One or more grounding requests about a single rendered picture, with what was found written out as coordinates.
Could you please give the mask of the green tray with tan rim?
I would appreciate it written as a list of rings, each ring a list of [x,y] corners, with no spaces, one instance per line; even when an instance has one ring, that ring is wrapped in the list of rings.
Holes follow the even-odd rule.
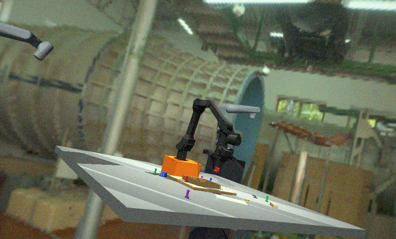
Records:
[[[172,176],[172,175],[170,175]],[[185,181],[186,179],[186,175],[183,175],[182,177],[178,177],[178,176],[172,176],[182,182]],[[198,188],[204,188],[204,189],[211,189],[211,190],[218,190],[218,191],[225,191],[225,192],[231,192],[229,190],[226,190],[224,188],[221,187],[221,185],[214,183],[212,181],[209,181],[207,179],[204,178],[198,178],[198,177],[192,177],[192,176],[188,176],[187,179],[188,182],[185,182],[193,187],[198,187]],[[233,193],[233,192],[231,192]]]

